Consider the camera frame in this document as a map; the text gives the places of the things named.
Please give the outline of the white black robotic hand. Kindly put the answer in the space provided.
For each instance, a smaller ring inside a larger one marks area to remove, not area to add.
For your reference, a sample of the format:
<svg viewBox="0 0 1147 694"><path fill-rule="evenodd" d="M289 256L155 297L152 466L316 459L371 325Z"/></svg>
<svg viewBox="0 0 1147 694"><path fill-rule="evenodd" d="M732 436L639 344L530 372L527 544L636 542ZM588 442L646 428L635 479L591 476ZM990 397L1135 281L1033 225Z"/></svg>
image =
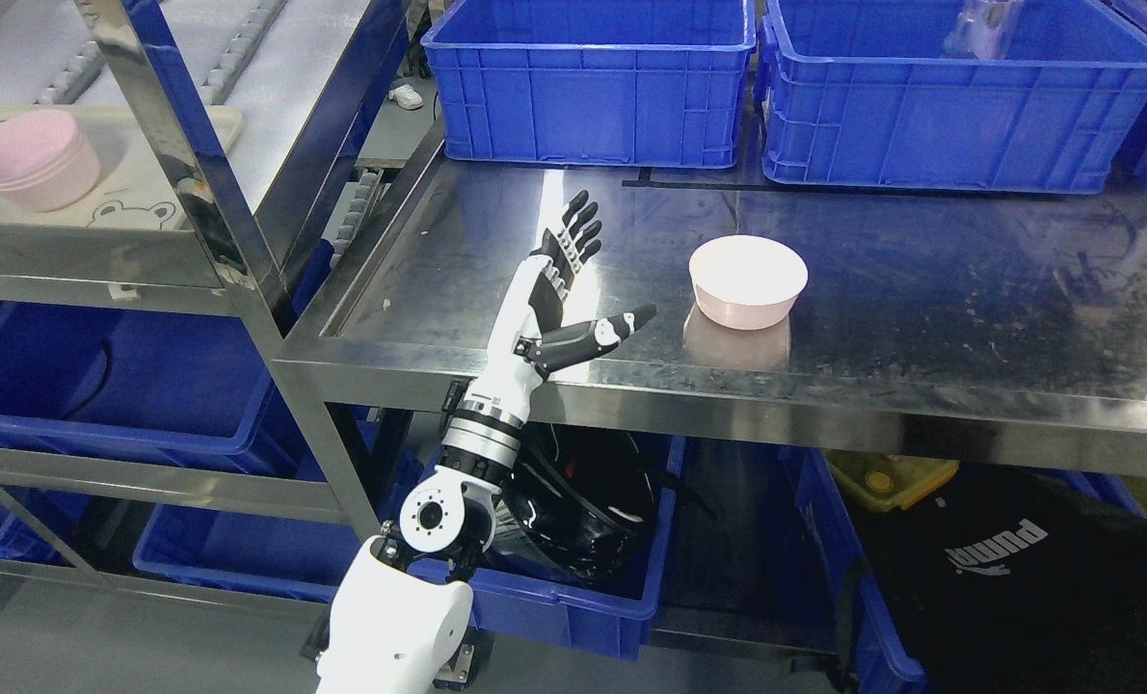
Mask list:
<svg viewBox="0 0 1147 694"><path fill-rule="evenodd" d="M574 281L599 254L600 231L599 204L586 190L565 202L556 226L543 231L512 276L490 333L487 362L467 385L458 416L520 427L529 420L531 395L552 374L616 351L657 315L647 304L564 322Z"/></svg>

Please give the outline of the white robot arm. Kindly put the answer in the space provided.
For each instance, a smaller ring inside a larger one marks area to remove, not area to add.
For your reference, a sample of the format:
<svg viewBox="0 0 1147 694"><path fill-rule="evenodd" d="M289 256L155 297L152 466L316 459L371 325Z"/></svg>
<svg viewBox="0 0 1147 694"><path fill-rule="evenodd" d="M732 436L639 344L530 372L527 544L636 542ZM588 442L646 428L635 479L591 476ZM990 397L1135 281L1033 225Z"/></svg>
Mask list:
<svg viewBox="0 0 1147 694"><path fill-rule="evenodd" d="M362 544L330 611L321 693L424 693L462 645L469 579L496 532L494 502L518 457L529 384L476 379L451 412L439 461L397 522Z"/></svg>

